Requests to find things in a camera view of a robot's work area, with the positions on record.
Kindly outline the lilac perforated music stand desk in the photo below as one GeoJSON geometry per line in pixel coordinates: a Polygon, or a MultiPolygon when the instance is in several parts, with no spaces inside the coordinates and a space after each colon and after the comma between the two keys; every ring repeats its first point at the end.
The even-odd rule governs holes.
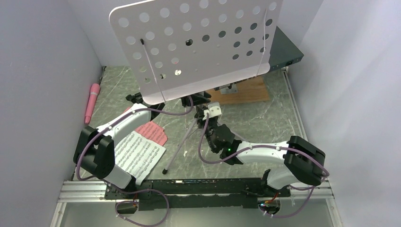
{"type": "Polygon", "coordinates": [[[145,0],[115,7],[109,22],[144,101],[159,104],[267,73],[282,4],[145,0]]]}

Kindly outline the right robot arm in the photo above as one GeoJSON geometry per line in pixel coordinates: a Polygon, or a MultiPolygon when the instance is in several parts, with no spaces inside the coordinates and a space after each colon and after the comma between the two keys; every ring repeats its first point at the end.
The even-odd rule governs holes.
{"type": "Polygon", "coordinates": [[[219,155],[219,160],[207,161],[202,156],[202,144],[199,143],[198,155],[204,163],[277,165],[274,169],[266,170],[262,177],[261,192],[266,196],[272,196],[292,183],[319,186],[330,175],[324,167],[326,154],[302,137],[291,136],[287,141],[276,143],[239,140],[227,125],[218,123],[220,115],[219,107],[196,108],[195,119],[202,129],[201,139],[206,139],[210,150],[219,155]]]}

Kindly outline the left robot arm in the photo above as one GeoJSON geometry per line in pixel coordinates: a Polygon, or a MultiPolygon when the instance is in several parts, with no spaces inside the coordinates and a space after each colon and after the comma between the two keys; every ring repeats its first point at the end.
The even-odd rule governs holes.
{"type": "Polygon", "coordinates": [[[117,164],[116,145],[159,114],[187,115],[196,105],[208,104],[210,97],[209,93],[184,96],[181,103],[187,110],[172,113],[163,110],[164,102],[151,105],[144,101],[141,93],[134,94],[133,105],[126,112],[97,128],[86,126],[82,129],[73,157],[76,178],[79,181],[97,178],[116,187],[123,198],[131,198],[141,180],[117,164]]]}

